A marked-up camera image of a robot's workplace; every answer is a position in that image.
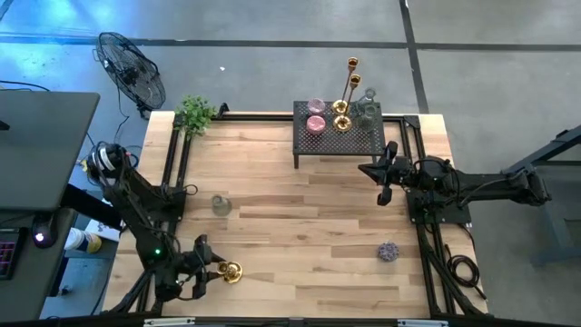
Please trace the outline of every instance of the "potted plant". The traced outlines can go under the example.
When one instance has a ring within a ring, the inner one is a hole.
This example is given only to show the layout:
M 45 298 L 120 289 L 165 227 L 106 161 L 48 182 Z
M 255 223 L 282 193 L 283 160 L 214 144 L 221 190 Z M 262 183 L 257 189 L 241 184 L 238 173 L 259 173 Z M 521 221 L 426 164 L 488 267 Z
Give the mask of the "potted plant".
M 208 105 L 208 100 L 201 96 L 186 95 L 182 105 L 175 109 L 175 114 L 182 116 L 181 123 L 175 127 L 185 132 L 186 140 L 193 135 L 203 135 L 210 125 L 212 117 L 216 115 L 216 107 Z

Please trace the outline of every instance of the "wooden table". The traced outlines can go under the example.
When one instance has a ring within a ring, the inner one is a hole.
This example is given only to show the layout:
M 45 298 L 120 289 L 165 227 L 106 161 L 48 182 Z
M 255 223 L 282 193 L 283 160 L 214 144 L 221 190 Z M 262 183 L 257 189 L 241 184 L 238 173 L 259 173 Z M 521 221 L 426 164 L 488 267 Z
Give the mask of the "wooden table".
M 426 153 L 451 160 L 442 115 L 419 117 Z M 157 112 L 149 122 L 139 172 L 152 184 L 162 180 L 172 119 L 171 112 Z M 385 124 L 385 135 L 401 143 L 395 124 Z M 412 133 L 409 137 L 415 144 Z M 428 317 L 418 239 L 403 191 L 394 187 L 389 206 L 377 206 L 378 186 L 357 169 L 371 158 L 304 156 L 300 169 L 294 169 L 291 147 L 292 122 L 214 122 L 192 142 L 185 184 L 195 183 L 200 191 L 187 200 L 177 236 L 187 251 L 200 233 L 207 233 L 212 249 L 239 262 L 244 275 L 234 285 L 209 283 L 198 301 L 167 302 L 163 315 Z M 215 194 L 231 199 L 228 217 L 212 213 Z M 442 235 L 454 254 L 476 259 L 468 236 L 456 225 L 442 225 Z M 394 263 L 376 257 L 386 241 L 399 246 Z M 134 238 L 125 233 L 103 308 L 115 306 L 142 271 Z M 435 280 L 444 308 L 441 283 Z M 487 310 L 475 290 L 462 290 Z M 182 296 L 190 297 L 191 291 L 189 283 L 184 285 Z

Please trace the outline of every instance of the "gray floor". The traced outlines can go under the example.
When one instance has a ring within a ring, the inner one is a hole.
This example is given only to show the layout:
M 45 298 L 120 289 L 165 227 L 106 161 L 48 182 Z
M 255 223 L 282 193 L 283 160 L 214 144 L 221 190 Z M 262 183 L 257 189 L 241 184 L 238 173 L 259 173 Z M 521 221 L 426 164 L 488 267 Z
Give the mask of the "gray floor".
M 417 42 L 581 44 L 581 5 L 574 0 L 408 3 Z M 14 0 L 0 21 L 0 36 L 95 36 L 101 31 L 178 40 L 406 40 L 397 0 Z M 90 133 L 95 140 L 112 141 L 122 121 L 116 88 L 93 60 L 92 49 L 0 44 L 0 76 L 59 91 L 100 93 Z M 355 55 L 361 60 L 362 85 L 377 88 L 384 112 L 419 111 L 407 49 L 141 49 L 160 66 L 167 92 L 163 110 L 172 110 L 185 94 L 227 102 L 236 111 L 288 111 L 293 100 L 334 99 L 345 78 L 345 59 Z M 419 51 L 419 65 L 429 111 L 444 114 L 455 163 L 463 171 L 497 172 L 581 122 L 580 52 Z M 146 122 L 124 95 L 122 110 L 132 118 L 121 144 L 141 144 Z M 84 153 L 88 149 L 85 142 Z M 75 171 L 72 180 L 92 187 L 82 172 Z M 474 203 L 470 210 L 489 310 L 502 318 L 581 324 L 581 260 L 544 268 L 529 262 L 550 246 L 539 210 L 508 202 Z M 107 269 L 94 264 L 100 274 Z M 96 301 L 99 286 L 86 287 L 91 299 L 86 303 Z M 92 304 L 87 306 L 72 305 L 58 314 L 86 314 Z

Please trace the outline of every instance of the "electric fan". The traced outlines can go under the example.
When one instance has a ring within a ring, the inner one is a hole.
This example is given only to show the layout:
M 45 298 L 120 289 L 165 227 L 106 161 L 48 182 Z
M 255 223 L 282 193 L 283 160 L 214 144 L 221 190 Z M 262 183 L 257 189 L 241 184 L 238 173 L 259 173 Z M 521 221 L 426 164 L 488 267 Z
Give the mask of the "electric fan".
M 165 89 L 157 64 L 147 59 L 131 41 L 117 33 L 101 33 L 96 53 L 117 87 L 137 104 L 142 118 L 147 119 L 145 112 L 162 107 Z

